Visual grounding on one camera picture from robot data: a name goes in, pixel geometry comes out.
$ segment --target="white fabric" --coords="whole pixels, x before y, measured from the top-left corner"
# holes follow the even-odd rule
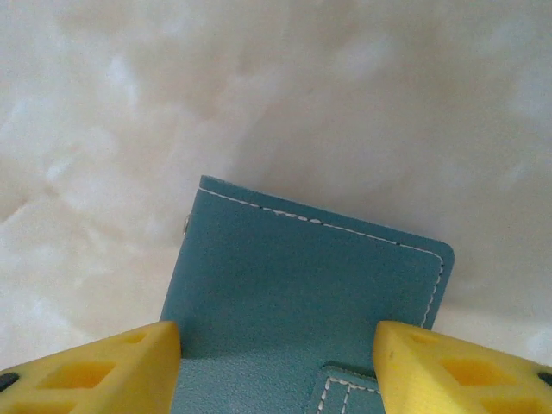
[[[159,317],[200,174],[439,238],[552,365],[549,0],[3,0],[0,367]]]

